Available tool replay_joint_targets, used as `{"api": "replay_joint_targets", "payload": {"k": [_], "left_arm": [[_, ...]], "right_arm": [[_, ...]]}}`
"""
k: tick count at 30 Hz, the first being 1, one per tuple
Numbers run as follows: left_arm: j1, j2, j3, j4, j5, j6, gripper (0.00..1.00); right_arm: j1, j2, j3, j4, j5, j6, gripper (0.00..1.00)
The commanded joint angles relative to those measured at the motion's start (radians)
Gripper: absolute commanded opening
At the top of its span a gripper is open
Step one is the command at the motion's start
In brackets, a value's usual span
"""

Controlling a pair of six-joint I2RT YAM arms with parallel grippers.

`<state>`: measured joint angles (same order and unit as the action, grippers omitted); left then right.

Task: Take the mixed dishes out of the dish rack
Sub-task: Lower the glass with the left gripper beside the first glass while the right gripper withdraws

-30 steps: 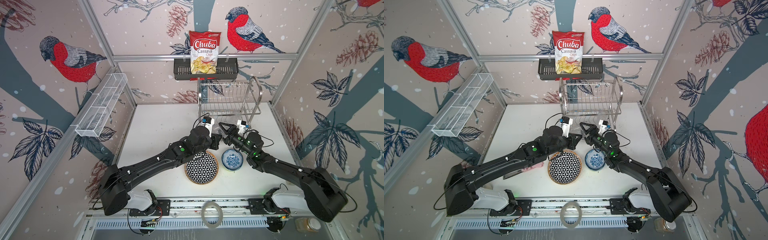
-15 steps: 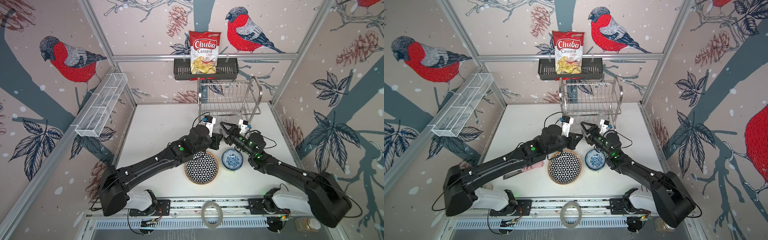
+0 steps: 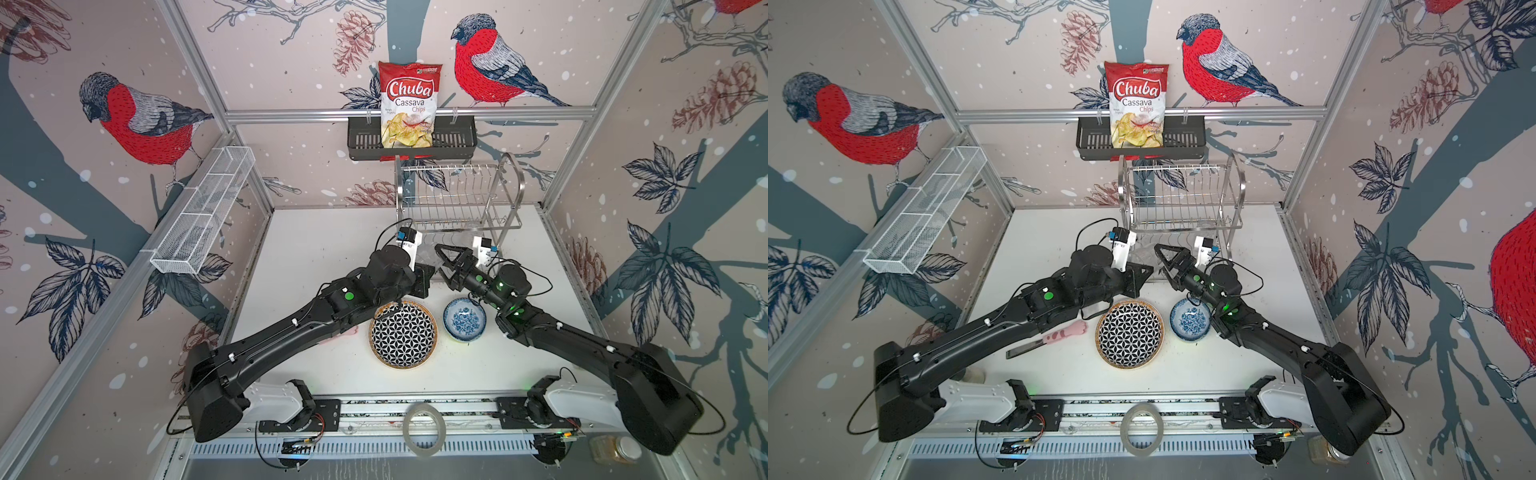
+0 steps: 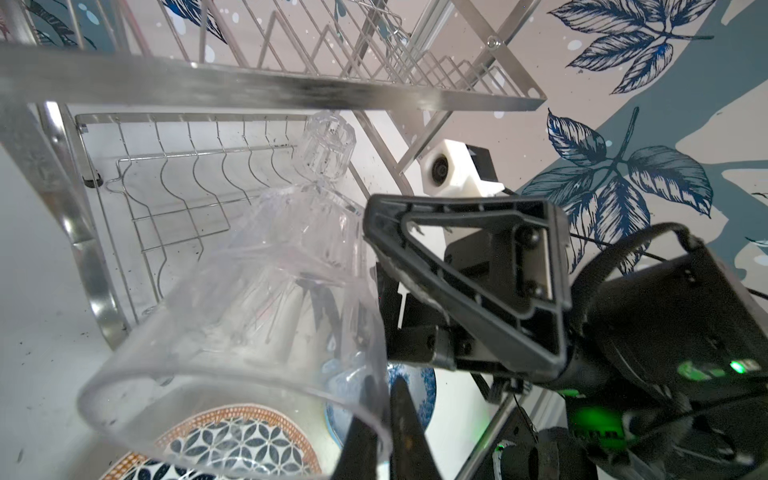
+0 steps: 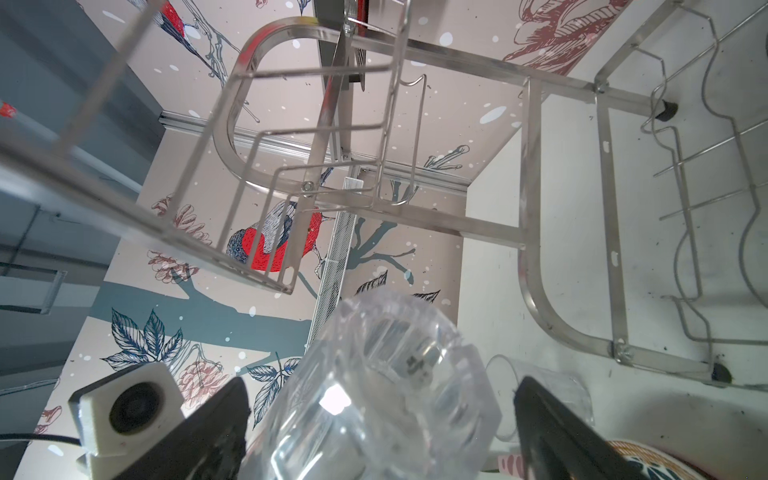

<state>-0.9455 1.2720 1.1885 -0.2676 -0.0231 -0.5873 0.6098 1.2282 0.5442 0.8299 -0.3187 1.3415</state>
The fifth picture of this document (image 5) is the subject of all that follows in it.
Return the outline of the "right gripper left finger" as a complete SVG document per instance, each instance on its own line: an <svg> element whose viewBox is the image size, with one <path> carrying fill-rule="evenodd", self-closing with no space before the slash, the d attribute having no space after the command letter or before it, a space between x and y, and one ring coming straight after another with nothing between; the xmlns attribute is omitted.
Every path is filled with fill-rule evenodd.
<svg viewBox="0 0 768 480"><path fill-rule="evenodd" d="M226 383L119 479L235 479L246 455L250 415L244 381Z"/></svg>

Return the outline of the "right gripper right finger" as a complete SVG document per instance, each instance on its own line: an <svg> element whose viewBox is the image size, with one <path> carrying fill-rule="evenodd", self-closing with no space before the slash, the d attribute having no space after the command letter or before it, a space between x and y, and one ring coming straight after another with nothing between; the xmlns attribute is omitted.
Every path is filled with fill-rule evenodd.
<svg viewBox="0 0 768 480"><path fill-rule="evenodd" d="M642 479L591 427L534 378L514 397L526 479Z"/></svg>

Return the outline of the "white patterned plate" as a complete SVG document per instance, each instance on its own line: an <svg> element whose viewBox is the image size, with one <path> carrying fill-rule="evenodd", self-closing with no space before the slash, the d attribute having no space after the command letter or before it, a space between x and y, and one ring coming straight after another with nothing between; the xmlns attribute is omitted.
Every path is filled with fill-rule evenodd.
<svg viewBox="0 0 768 480"><path fill-rule="evenodd" d="M654 447L624 439L607 443L647 479L710 479L704 472Z"/></svg>

